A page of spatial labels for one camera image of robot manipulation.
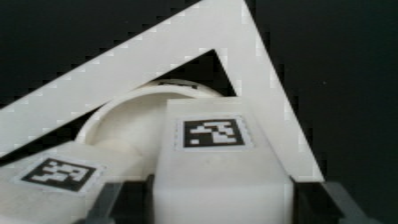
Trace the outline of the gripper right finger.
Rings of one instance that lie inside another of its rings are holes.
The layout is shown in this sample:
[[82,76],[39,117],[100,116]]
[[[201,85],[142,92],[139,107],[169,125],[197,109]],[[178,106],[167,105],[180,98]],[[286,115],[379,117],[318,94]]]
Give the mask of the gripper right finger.
[[322,187],[343,213],[338,224],[380,224],[380,221],[366,215],[343,185],[338,182],[325,182]]

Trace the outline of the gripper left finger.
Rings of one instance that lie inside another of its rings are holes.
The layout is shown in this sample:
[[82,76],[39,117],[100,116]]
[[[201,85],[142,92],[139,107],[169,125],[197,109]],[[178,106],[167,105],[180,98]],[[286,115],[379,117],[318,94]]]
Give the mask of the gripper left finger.
[[110,213],[121,193],[121,187],[121,182],[109,182],[103,185],[87,216],[80,218],[73,224],[116,224],[116,219],[112,218]]

